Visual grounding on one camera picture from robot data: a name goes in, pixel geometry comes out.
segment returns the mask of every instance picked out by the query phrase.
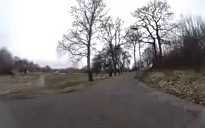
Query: sky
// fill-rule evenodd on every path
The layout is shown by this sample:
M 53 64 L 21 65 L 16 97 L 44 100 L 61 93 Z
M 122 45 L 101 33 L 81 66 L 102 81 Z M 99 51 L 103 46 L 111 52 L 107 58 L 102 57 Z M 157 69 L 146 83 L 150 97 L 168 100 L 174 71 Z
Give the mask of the sky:
M 148 0 L 105 0 L 109 14 L 119 16 L 129 26 L 131 16 Z M 72 65 L 68 55 L 56 52 L 58 40 L 71 27 L 70 7 L 75 0 L 0 0 L 0 47 L 7 47 L 14 56 L 27 58 L 51 67 Z M 176 17 L 180 14 L 205 15 L 205 0 L 168 0 Z

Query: fallen leaves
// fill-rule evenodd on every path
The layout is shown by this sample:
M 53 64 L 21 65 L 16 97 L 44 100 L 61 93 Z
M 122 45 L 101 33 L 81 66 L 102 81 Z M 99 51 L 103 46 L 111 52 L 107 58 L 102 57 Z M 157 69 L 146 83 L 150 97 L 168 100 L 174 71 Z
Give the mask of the fallen leaves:
M 205 74 L 192 70 L 149 72 L 144 82 L 169 94 L 205 105 Z

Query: field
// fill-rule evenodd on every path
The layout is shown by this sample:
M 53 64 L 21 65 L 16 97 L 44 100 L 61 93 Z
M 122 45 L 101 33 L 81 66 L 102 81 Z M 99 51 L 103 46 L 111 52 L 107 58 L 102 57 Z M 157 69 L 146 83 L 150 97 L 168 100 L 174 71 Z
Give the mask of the field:
M 95 81 L 106 78 L 107 75 L 94 76 Z M 87 74 L 84 73 L 28 73 L 0 76 L 0 97 L 69 92 L 83 84 L 89 84 Z

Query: asphalt road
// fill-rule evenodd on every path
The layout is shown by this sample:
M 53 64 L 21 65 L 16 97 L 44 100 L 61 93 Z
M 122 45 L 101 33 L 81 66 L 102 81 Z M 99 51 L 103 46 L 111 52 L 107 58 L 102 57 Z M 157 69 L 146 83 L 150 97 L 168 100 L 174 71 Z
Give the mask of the asphalt road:
M 196 128 L 205 110 L 144 86 L 133 73 L 82 91 L 3 104 L 18 128 Z

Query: dry grass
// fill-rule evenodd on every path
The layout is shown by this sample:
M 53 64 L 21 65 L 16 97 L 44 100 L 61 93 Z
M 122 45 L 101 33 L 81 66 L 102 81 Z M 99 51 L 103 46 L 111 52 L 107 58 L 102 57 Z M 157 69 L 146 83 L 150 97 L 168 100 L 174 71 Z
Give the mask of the dry grass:
M 96 81 L 106 78 L 107 75 L 94 76 Z M 28 94 L 33 95 L 42 90 L 57 92 L 88 83 L 87 80 L 87 74 L 28 73 L 27 75 L 0 76 L 0 95 L 26 97 Z
M 149 72 L 144 82 L 169 94 L 205 105 L 205 73 L 192 70 Z

